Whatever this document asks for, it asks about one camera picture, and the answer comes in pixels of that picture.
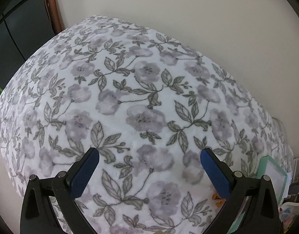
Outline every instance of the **floral pattern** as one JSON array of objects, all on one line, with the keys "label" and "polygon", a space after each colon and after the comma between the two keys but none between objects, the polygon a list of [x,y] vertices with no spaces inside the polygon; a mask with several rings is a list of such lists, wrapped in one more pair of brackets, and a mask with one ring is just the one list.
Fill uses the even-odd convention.
[{"label": "floral pattern", "polygon": [[292,161],[270,115],[226,70],[104,16],[64,30],[17,71],[0,97],[0,144],[22,197],[31,174],[55,176],[97,148],[100,163],[76,204],[110,234],[203,232],[218,212],[199,162],[205,147],[248,177],[263,156],[286,171]]}]

